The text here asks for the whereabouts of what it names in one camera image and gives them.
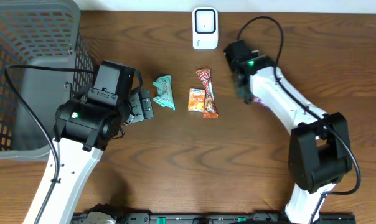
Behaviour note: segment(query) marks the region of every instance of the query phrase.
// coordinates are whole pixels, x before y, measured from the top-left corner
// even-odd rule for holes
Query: orange snack packet
[[[189,89],[188,110],[203,112],[205,105],[205,90]]]
[[[217,108],[214,103],[212,79],[210,77],[210,69],[204,68],[196,70],[196,74],[201,80],[203,86],[205,86],[205,105],[203,111],[203,118],[219,118]]]

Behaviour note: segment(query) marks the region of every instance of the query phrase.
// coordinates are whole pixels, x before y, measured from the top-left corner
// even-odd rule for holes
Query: wood grain
[[[323,212],[353,212],[376,223],[376,15],[269,14],[280,21],[285,45],[280,68],[315,105],[341,112],[362,169],[360,190],[329,196]],[[235,96],[222,50],[255,13],[220,13],[219,46],[192,48],[185,12],[82,12],[80,32],[96,62],[138,68],[152,82],[172,75],[176,111],[153,104],[155,118],[126,128],[110,142],[90,176],[77,212],[97,203],[154,213],[281,210],[293,181],[287,167],[289,136],[265,107]],[[275,57],[277,28],[250,25],[242,38]],[[189,88],[202,88],[195,70],[209,67],[219,119],[187,111]],[[43,162],[0,161],[0,223],[20,223],[44,172]],[[354,172],[336,187],[354,186]]]

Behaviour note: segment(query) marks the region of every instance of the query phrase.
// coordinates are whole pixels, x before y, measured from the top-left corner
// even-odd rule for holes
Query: white wall
[[[81,10],[376,13],[376,0],[75,0]]]

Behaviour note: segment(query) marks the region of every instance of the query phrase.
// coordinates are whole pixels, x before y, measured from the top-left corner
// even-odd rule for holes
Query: gray plastic basket
[[[72,0],[0,1],[0,159],[46,159],[49,153],[44,135],[6,84],[4,67],[93,70],[79,22],[80,10]],[[51,136],[57,108],[93,82],[87,73],[12,68],[9,74]]]

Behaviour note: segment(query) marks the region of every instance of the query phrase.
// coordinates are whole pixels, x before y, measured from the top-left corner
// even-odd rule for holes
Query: teal candy wrapper
[[[153,101],[163,107],[173,108],[175,111],[176,107],[174,106],[173,92],[171,90],[171,75],[159,77],[158,80],[153,82],[153,85],[157,88],[157,97],[153,98]]]

